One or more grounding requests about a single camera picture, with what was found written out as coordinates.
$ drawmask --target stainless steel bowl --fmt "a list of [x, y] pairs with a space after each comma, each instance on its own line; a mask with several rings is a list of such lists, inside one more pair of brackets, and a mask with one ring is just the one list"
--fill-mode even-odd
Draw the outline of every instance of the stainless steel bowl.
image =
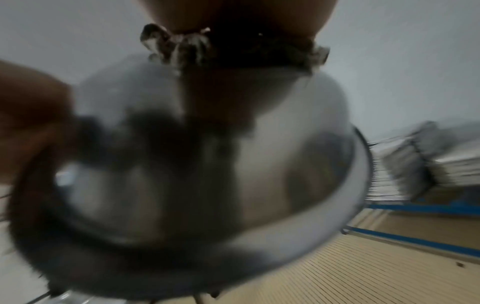
[[[99, 249], [87, 254], [90, 249], [70, 236], [52, 241], [45, 232], [51, 248], [43, 257], [63, 252], [61, 265], [69, 273], [52, 270], [57, 265], [51, 262], [39, 268], [57, 280], [76, 280], [83, 291], [98, 287], [82, 277], [93, 261], [101, 265], [97, 277], [117, 273], [111, 289], [95, 289], [105, 296], [129, 288], [130, 295], [142, 290], [138, 294], [160, 296], [169, 288], [176, 296], [261, 273], [336, 233], [362, 206], [371, 182], [367, 144], [349, 122], [342, 90], [323, 72], [179, 73], [130, 57], [81, 83], [75, 104], [76, 153], [55, 173], [53, 194], [38, 200], [96, 244], [182, 252], [163, 257], [166, 268], [145, 273], [145, 265], [128, 276], [130, 266], [120, 267]], [[31, 166], [16, 192], [47, 189], [43, 171]], [[27, 252], [31, 243], [24, 247], [30, 260], [37, 259]], [[108, 262], [98, 262], [102, 258]], [[176, 269], [181, 260], [189, 266]], [[116, 293], [119, 286], [124, 289]]]

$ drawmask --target corrugated panel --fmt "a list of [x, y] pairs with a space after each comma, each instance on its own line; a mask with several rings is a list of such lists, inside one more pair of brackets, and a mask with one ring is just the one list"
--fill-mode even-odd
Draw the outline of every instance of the corrugated panel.
[[282, 270], [206, 303], [480, 303], [480, 265], [340, 236]]

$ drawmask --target blue shelf edge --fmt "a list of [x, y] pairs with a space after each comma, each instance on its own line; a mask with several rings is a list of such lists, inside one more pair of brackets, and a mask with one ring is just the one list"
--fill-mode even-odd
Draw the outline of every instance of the blue shelf edge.
[[474, 256], [474, 257], [480, 257], [480, 250], [473, 249], [473, 248], [468, 248], [468, 247], [455, 246], [455, 245], [450, 245], [450, 244], [445, 244], [445, 243], [437, 243], [437, 242], [427, 241], [427, 240], [420, 239], [420, 238], [401, 236], [401, 235], [397, 235], [397, 234], [378, 232], [378, 231], [356, 228], [356, 227], [351, 227], [351, 226], [346, 226], [344, 228], [344, 230], [354, 231], [354, 232], [357, 232], [357, 233], [382, 237], [382, 238], [386, 238], [386, 239], [391, 239], [391, 240], [400, 241], [400, 242], [406, 242], [406, 243], [415, 244], [415, 245], [431, 247], [431, 248], [450, 251], [450, 252], [459, 253], [459, 254], [470, 255], [470, 256]]
[[468, 206], [468, 205], [451, 206], [451, 205], [418, 205], [418, 204], [406, 204], [406, 205], [369, 204], [365, 208], [419, 212], [419, 213], [480, 215], [480, 206]]

